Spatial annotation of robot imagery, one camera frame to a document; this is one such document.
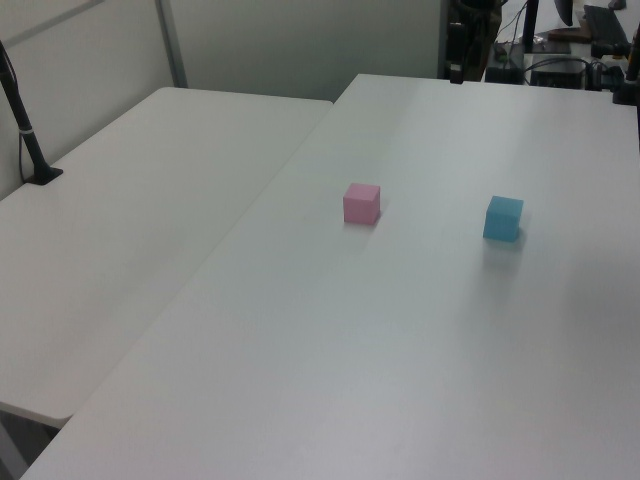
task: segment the black device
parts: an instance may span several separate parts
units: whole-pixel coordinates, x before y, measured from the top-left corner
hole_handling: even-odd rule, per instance
[[[524,32],[522,42],[510,47],[510,53],[506,62],[500,61],[495,56],[489,58],[485,72],[485,80],[490,83],[514,83],[521,84],[524,81],[524,55],[525,53],[570,53],[570,49],[554,48],[553,43],[534,45],[536,20],[540,0],[529,0],[526,6]],[[568,26],[573,26],[573,0],[555,0],[558,15]]]
[[[638,85],[638,74],[640,73],[640,35],[636,38],[631,47],[629,55],[629,67],[624,77],[624,83],[620,89],[613,94],[613,103],[618,105],[638,106],[638,121],[640,122],[640,86]]]
[[[624,10],[627,8],[627,0],[611,0],[609,2],[609,8],[611,10]]]
[[[573,26],[573,0],[555,0],[556,10],[562,21],[568,26]],[[548,42],[545,45],[534,45],[536,21],[538,19],[538,6],[540,0],[529,0],[524,18],[524,31],[522,32],[522,45],[524,53],[571,53],[562,49],[560,45]]]
[[[62,175],[62,170],[59,168],[50,167],[44,160],[42,150],[36,138],[36,134],[33,132],[31,121],[27,115],[27,111],[24,108],[20,93],[18,91],[18,85],[14,78],[13,69],[9,60],[9,55],[4,48],[4,45],[0,41],[0,82],[2,88],[9,101],[9,106],[13,111],[13,116],[18,123],[18,129],[20,135],[24,140],[31,161],[33,162],[33,176],[25,180],[26,183],[33,183],[35,185],[46,185],[51,180]]]
[[[580,62],[545,64],[544,61],[544,58],[533,58],[534,65],[537,63],[542,63],[542,65],[531,70],[531,81],[529,82],[531,85],[573,90],[582,89],[585,73],[589,73],[584,64]]]
[[[594,42],[611,46],[629,45],[627,35],[613,10],[585,5],[584,16]]]

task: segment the table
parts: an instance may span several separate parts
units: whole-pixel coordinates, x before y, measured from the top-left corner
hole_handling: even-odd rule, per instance
[[[330,108],[162,89],[0,203],[0,408],[60,427]]]
[[[639,165],[601,94],[359,76],[24,478],[635,478]]]

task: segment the pink cube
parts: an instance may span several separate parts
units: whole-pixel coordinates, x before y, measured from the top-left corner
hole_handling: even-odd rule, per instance
[[[352,183],[342,205],[345,222],[374,225],[380,216],[380,187]]]

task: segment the cube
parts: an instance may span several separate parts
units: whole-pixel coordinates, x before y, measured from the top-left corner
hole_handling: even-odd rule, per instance
[[[380,216],[380,187],[352,183],[342,205],[345,222],[374,225]]]
[[[493,197],[487,209],[483,237],[501,242],[515,242],[518,239],[523,205],[522,200]]]

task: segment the electronic equipment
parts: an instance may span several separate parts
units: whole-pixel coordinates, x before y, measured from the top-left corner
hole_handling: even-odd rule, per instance
[[[7,100],[13,111],[13,115],[18,123],[18,129],[20,135],[24,140],[31,161],[33,162],[33,176],[27,179],[26,183],[33,183],[36,185],[46,185],[54,178],[62,175],[62,170],[59,168],[50,167],[47,162],[44,161],[42,150],[36,139],[36,134],[33,133],[33,127],[31,121],[27,115],[27,110],[24,108],[20,93],[18,92],[18,84],[15,78],[15,73],[9,60],[9,55],[4,49],[4,45],[0,41],[0,82],[4,88],[4,93],[7,95]]]
[[[594,42],[606,45],[629,45],[629,40],[613,10],[585,5],[584,16]]]
[[[573,0],[555,0],[556,10],[562,21],[568,26],[573,26]],[[534,45],[536,20],[538,17],[538,6],[540,0],[529,0],[524,19],[524,31],[522,33],[522,45],[524,53],[570,53],[564,51],[560,46],[552,45],[548,42],[544,45]]]

